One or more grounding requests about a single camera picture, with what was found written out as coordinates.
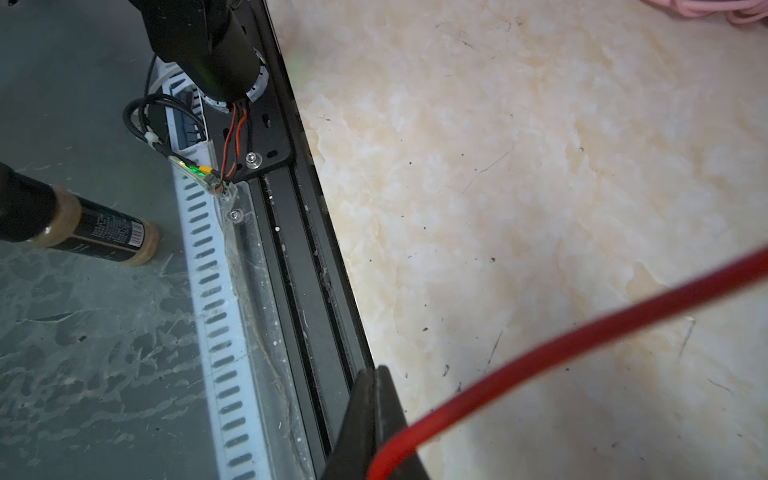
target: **marble floor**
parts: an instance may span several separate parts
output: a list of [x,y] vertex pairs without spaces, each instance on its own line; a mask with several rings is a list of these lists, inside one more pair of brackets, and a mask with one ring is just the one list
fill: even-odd
[[[269,4],[409,421],[768,240],[765,25],[638,0]],[[766,341],[763,284],[550,372],[419,453],[434,480],[765,478]]]

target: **screw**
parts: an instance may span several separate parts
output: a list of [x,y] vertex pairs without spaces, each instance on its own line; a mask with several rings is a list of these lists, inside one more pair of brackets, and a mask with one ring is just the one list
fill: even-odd
[[263,161],[263,158],[260,154],[255,154],[254,152],[250,151],[245,155],[245,166],[248,168],[256,169],[258,167],[261,167],[261,162]]
[[230,211],[230,220],[232,220],[234,223],[239,223],[243,219],[243,211],[239,208],[236,208],[232,211]]

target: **red wire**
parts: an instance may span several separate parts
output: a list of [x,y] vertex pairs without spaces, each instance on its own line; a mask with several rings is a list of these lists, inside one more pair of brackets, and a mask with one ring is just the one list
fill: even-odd
[[[237,124],[237,135],[235,135],[235,151],[237,152],[237,158],[240,158],[240,129],[243,127],[243,123],[245,122],[245,119],[248,118],[248,110],[244,110],[243,117],[240,119],[240,123]],[[231,177],[233,173],[235,173],[235,168],[237,167],[237,162],[232,165],[232,168],[230,169],[229,173],[227,173],[227,178]]]
[[513,360],[402,430],[373,459],[368,480],[386,480],[416,448],[510,388],[582,353],[666,317],[710,302],[768,275],[768,247],[649,300],[611,313]]
[[230,146],[230,138],[232,137],[232,130],[235,128],[235,117],[237,116],[237,105],[232,105],[232,124],[230,130],[227,132],[227,139],[224,141],[224,155],[221,160],[221,180],[224,179],[224,167],[227,165],[227,149]]

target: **black wire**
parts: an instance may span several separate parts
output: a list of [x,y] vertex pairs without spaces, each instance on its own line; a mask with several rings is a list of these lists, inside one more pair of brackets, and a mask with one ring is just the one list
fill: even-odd
[[[136,124],[134,124],[133,122],[133,114],[146,100],[147,100],[146,98],[137,98],[136,100],[133,100],[130,103],[128,103],[128,105],[126,105],[125,108],[123,109],[123,123],[127,127],[128,131],[130,131],[136,138],[138,138],[141,141],[147,141],[147,138],[144,136],[144,134],[147,132],[147,126],[141,125],[141,128],[137,127]],[[173,102],[169,102],[169,105],[167,106],[169,106],[169,108],[178,107],[178,105],[176,105]],[[158,153],[162,154],[164,157],[170,157],[172,155],[174,157],[177,157],[179,160],[183,161],[188,166],[197,167],[196,163],[194,163],[189,158],[186,158],[184,155],[172,151],[167,146],[167,144],[164,143],[163,141],[158,141],[152,144],[152,147]]]
[[139,125],[141,128],[146,131],[147,125],[149,125],[149,119],[147,119],[147,115],[145,113],[145,108],[147,105],[160,105],[162,107],[168,107],[175,111],[179,111],[182,114],[187,115],[189,118],[191,118],[195,124],[197,125],[197,129],[200,132],[200,138],[205,141],[206,135],[205,135],[205,124],[203,121],[198,117],[191,108],[186,106],[181,100],[179,100],[176,97],[171,97],[170,95],[166,95],[164,93],[155,93],[148,95],[147,97],[144,97],[139,100],[138,104],[138,110],[139,110]]
[[152,79],[152,71],[154,71],[154,64],[157,62],[157,54],[152,55],[152,61],[149,62],[149,70],[147,70],[147,80],[144,82],[144,96],[149,95],[149,80]]

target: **gray floor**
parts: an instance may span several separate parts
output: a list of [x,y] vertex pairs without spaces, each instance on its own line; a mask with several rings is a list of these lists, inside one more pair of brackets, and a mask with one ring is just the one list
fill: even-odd
[[145,266],[0,244],[0,478],[216,478],[170,168],[121,110],[151,51],[127,0],[0,6],[0,161],[143,217]]

